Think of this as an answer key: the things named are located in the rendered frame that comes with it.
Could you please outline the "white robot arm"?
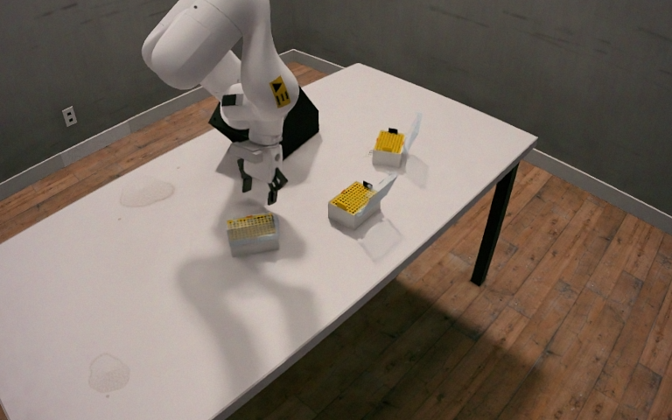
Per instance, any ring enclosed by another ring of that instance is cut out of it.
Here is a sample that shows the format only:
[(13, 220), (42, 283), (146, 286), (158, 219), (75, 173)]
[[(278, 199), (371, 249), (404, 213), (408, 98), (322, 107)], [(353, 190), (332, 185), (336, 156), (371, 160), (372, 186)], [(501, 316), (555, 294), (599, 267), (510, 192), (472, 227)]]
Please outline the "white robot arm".
[[(240, 61), (230, 49), (242, 36)], [(142, 56), (166, 84), (200, 84), (220, 101), (226, 124), (249, 129), (249, 140), (231, 143), (229, 153), (258, 164), (260, 150), (283, 140), (299, 86), (274, 46), (270, 0), (179, 0), (144, 41)]]

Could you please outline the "yellow pipette tip rack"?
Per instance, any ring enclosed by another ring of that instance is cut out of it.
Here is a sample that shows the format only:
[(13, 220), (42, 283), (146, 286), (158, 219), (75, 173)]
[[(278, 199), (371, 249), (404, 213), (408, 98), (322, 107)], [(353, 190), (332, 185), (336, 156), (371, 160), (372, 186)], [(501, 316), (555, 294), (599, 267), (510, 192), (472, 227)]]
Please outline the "yellow pipette tip rack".
[[(366, 181), (363, 181), (363, 185), (357, 182), (354, 183), (341, 195), (332, 200), (331, 203), (349, 212), (350, 214), (355, 214), (365, 194), (370, 190), (367, 187), (368, 184), (370, 183)], [(372, 184), (370, 185), (373, 186)]]
[(397, 134), (398, 129), (388, 128), (388, 132), (381, 131), (375, 150), (400, 153), (404, 135)]

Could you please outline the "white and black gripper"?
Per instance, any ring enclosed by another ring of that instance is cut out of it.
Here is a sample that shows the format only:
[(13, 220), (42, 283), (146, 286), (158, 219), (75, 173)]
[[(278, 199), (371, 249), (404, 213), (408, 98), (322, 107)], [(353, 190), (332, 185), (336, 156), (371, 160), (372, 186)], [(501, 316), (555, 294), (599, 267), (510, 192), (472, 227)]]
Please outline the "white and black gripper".
[[(263, 155), (262, 162), (259, 164), (252, 164), (243, 158), (237, 160), (237, 164), (240, 167), (239, 171), (241, 173), (241, 178), (243, 179), (242, 192), (246, 193), (251, 191), (252, 177), (260, 179), (261, 181), (268, 183), (270, 192), (268, 194), (267, 204), (270, 206), (277, 202), (278, 191), (288, 182), (288, 179), (282, 174), (282, 145), (277, 142), (260, 151), (263, 152)], [(278, 183), (278, 179), (280, 180), (280, 183)], [(274, 182), (274, 185), (272, 182)]]

